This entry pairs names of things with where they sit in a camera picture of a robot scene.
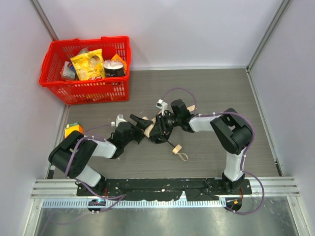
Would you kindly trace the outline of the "beige and black umbrella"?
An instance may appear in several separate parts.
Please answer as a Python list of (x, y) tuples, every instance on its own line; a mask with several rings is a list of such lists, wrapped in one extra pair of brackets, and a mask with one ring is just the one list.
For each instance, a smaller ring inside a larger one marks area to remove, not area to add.
[(157, 107), (160, 111), (151, 119), (152, 124), (144, 130), (144, 135), (155, 144), (168, 143), (173, 147), (172, 153), (179, 156), (182, 161), (187, 162), (188, 156), (181, 153), (181, 145), (174, 145), (169, 141), (169, 137), (173, 128), (180, 127), (185, 132), (192, 133), (193, 130), (189, 128), (188, 121), (192, 118), (191, 112), (195, 110), (195, 106), (186, 107), (183, 102), (179, 105), (174, 105), (175, 113), (172, 113), (165, 102), (158, 103)]

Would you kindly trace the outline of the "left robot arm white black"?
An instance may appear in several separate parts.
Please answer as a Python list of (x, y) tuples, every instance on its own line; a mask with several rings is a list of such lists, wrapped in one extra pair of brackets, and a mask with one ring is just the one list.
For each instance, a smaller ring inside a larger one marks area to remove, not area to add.
[(117, 115), (116, 121), (111, 123), (115, 130), (104, 141), (95, 140), (77, 130), (72, 131), (52, 150), (48, 161), (66, 177), (76, 179), (80, 186), (102, 194), (106, 188), (105, 177), (90, 167), (88, 162), (92, 157), (116, 159), (130, 142), (140, 143), (143, 140), (144, 131), (153, 122), (134, 115), (130, 115), (130, 118), (136, 122), (135, 125), (126, 121), (123, 115)]

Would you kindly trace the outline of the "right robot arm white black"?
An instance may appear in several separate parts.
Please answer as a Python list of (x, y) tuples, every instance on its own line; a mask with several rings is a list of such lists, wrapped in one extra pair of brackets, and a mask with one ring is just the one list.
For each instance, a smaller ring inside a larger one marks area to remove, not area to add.
[(223, 187), (227, 192), (237, 191), (245, 179), (244, 162), (254, 134), (252, 127), (234, 109), (219, 114), (195, 115), (181, 100), (171, 103), (172, 111), (164, 108), (159, 100), (157, 107), (161, 113), (156, 115), (155, 124), (149, 132), (149, 139), (156, 143), (168, 142), (173, 128), (180, 127), (189, 133), (214, 132), (226, 151), (226, 166), (222, 174)]

